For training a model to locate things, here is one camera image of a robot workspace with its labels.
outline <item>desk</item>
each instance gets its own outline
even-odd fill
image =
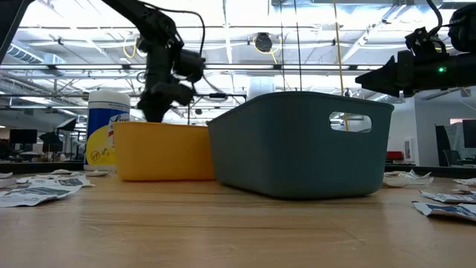
[[[476,225],[421,215],[416,188],[285,202],[218,182],[90,180],[66,200],[0,208],[1,268],[475,265]]]

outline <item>red object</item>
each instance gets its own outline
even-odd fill
[[[387,152],[387,160],[403,160],[403,152]]]

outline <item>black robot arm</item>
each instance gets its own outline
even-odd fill
[[[449,25],[442,25],[441,14],[427,0],[438,17],[438,26],[427,32],[416,29],[405,37],[408,50],[399,51],[380,69],[356,78],[364,89],[399,97],[411,97],[423,90],[447,90],[457,86],[476,85],[476,4],[468,4],[453,13]],[[448,35],[455,50],[468,52],[450,56],[437,37],[441,27],[449,27]]]
[[[4,11],[0,19],[0,62],[31,2],[33,0],[0,1],[0,10]],[[148,121],[162,122],[173,101],[187,105],[195,93],[195,90],[180,84],[174,74],[192,84],[198,82],[203,77],[205,60],[202,59],[201,52],[199,54],[182,49],[184,42],[175,22],[162,13],[161,8],[139,0],[103,0],[103,2],[132,22],[141,33],[138,48],[147,52],[147,69],[145,90],[138,108],[144,111]]]

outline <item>yellow label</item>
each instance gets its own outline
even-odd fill
[[[109,137],[109,127],[104,126],[94,131],[88,138],[86,145],[86,159],[89,165],[116,165],[114,143]]]

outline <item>basket handle hole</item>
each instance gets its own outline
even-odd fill
[[[329,125],[333,130],[337,131],[369,133],[372,130],[372,119],[366,115],[331,112],[329,115]]]

